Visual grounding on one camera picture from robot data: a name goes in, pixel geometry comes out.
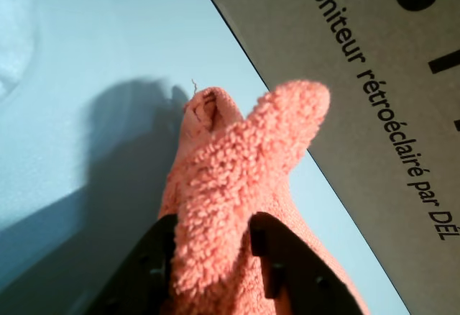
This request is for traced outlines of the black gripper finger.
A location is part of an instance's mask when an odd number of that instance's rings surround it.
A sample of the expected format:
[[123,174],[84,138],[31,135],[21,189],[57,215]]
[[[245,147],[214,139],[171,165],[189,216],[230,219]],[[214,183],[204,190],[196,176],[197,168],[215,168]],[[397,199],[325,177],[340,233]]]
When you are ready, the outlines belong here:
[[169,298],[178,217],[159,219],[88,307],[87,314],[159,314]]
[[279,219],[258,212],[250,219],[252,254],[261,262],[264,296],[277,314],[362,314],[335,272]]

